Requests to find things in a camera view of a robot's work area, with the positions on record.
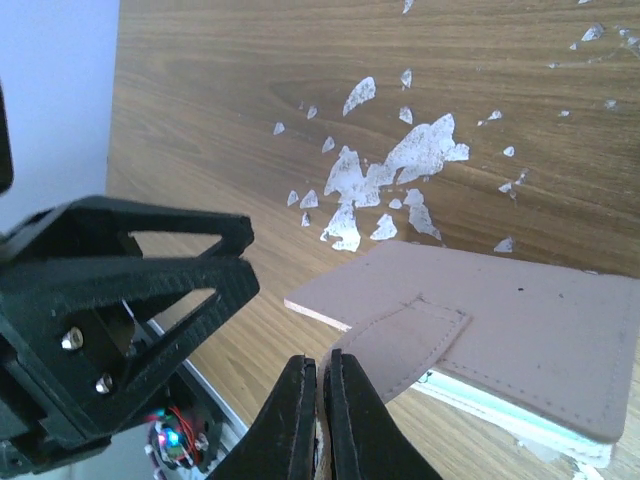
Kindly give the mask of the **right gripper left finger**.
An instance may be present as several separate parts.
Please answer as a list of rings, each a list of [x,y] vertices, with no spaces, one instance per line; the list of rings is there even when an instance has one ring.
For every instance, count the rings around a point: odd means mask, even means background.
[[[316,365],[291,357],[255,421],[209,475],[214,480],[311,479],[316,438]]]

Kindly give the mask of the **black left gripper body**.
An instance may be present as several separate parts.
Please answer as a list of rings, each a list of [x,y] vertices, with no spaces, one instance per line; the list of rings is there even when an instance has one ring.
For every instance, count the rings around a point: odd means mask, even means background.
[[[102,453],[115,416],[115,307],[1,305],[1,472],[44,473]]]

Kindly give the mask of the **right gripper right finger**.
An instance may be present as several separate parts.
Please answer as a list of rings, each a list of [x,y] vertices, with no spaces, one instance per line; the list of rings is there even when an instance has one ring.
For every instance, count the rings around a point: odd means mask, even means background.
[[[389,414],[357,358],[335,349],[324,374],[333,479],[438,479]]]

